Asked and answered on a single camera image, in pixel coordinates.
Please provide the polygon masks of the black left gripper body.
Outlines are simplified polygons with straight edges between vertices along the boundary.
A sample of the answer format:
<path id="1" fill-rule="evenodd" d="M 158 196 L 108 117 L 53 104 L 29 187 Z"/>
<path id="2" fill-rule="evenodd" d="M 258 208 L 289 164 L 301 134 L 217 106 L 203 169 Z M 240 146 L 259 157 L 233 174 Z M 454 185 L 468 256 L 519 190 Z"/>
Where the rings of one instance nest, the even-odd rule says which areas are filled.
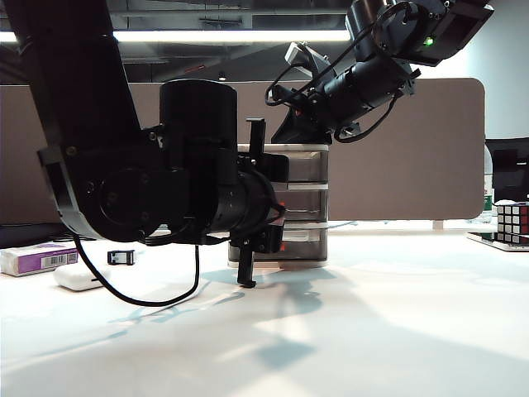
<path id="1" fill-rule="evenodd" d="M 247 118 L 251 125 L 249 153 L 250 161 L 258 164 L 263 155 L 265 143 L 265 120 L 263 118 Z M 245 288 L 254 288 L 253 275 L 254 251 L 252 248 L 253 237 L 248 236 L 242 240 L 239 250 L 239 266 L 237 283 Z"/>

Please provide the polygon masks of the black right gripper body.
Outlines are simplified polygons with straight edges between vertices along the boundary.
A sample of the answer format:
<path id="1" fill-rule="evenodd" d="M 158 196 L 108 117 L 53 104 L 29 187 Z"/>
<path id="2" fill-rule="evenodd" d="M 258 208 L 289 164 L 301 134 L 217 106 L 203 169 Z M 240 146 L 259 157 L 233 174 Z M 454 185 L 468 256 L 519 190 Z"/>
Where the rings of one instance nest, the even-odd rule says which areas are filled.
<path id="1" fill-rule="evenodd" d="M 290 107 L 316 121 L 327 133 L 339 131 L 344 126 L 339 114 L 342 102 L 336 102 L 334 94 L 329 92 L 324 84 L 310 88 L 307 92 L 292 89 L 292 94 Z"/>

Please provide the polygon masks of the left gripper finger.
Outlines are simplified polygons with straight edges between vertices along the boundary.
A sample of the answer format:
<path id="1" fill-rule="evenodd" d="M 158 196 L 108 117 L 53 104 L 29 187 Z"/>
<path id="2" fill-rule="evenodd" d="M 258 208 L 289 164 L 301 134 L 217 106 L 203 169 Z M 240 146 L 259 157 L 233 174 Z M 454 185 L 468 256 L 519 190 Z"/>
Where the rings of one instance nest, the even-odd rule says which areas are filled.
<path id="1" fill-rule="evenodd" d="M 267 225 L 258 232 L 258 252 L 275 253 L 280 250 L 283 240 L 284 227 Z"/>
<path id="2" fill-rule="evenodd" d="M 270 181 L 288 181 L 289 158 L 285 155 L 264 153 L 259 159 L 259 172 Z"/>

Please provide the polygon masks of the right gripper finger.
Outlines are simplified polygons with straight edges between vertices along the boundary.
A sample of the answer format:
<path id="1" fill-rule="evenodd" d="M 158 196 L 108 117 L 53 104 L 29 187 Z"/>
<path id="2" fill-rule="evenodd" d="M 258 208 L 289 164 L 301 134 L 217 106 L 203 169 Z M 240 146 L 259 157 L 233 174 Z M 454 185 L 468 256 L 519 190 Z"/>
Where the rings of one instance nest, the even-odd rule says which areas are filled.
<path id="1" fill-rule="evenodd" d="M 331 136 L 316 121 L 294 108 L 271 137 L 273 144 L 331 144 Z"/>

